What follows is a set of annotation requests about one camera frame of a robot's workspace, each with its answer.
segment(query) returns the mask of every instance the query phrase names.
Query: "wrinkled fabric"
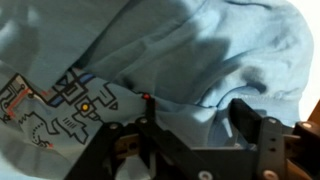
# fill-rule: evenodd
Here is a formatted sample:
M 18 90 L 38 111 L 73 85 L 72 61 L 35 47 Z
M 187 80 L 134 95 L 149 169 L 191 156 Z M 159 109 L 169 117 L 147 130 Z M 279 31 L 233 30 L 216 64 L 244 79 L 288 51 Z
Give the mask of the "wrinkled fabric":
M 145 93 L 189 147 L 243 142 L 233 98 L 293 126 L 312 50 L 286 1 L 1 0 L 0 177 L 62 179 Z

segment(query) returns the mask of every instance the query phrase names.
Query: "circuit pattern print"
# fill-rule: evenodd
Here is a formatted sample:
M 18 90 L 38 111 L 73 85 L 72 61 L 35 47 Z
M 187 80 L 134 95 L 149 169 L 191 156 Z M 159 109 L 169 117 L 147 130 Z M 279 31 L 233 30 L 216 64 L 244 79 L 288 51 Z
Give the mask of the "circuit pattern print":
M 87 86 L 94 79 L 92 74 L 70 69 L 52 89 L 41 91 L 16 74 L 0 91 L 0 109 L 4 112 L 0 120 L 4 123 L 16 120 L 22 129 L 33 127 L 30 138 L 40 147 L 53 146 L 44 134 L 55 136 L 62 131 L 84 145 L 89 136 L 87 120 L 102 123 L 98 107 L 111 111 L 119 109 L 108 83 L 101 84 L 98 89 L 95 87 L 95 93 L 89 92 Z M 30 106 L 37 108 L 28 111 Z

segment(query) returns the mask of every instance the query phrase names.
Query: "orange dot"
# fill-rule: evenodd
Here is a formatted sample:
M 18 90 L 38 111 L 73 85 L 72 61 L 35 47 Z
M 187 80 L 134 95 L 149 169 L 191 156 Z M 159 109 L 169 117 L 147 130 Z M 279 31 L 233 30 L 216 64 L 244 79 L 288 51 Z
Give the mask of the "orange dot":
M 82 104 L 81 109 L 82 109 L 82 111 L 88 111 L 89 105 L 88 104 Z
M 144 94 L 143 95 L 143 99 L 150 99 L 150 95 L 149 94 Z

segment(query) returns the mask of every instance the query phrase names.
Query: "white surface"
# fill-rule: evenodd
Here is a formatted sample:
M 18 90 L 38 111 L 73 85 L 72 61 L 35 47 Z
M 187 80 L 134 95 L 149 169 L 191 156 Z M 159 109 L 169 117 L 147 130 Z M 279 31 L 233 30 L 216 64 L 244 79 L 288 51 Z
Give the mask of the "white surface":
M 307 21 L 314 39 L 313 62 L 309 82 L 300 101 L 300 119 L 305 121 L 320 99 L 320 1 L 317 0 L 288 0 Z

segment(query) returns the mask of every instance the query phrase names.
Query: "light blue fabric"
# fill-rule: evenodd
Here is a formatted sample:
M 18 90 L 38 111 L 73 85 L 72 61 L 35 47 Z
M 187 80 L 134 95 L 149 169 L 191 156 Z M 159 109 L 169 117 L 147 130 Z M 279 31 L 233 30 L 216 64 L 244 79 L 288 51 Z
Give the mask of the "light blue fabric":
M 312 50 L 281 0 L 2 0 L 0 179 L 63 178 L 103 122 L 143 115 L 143 93 L 190 147 L 243 142 L 232 98 L 292 126 Z

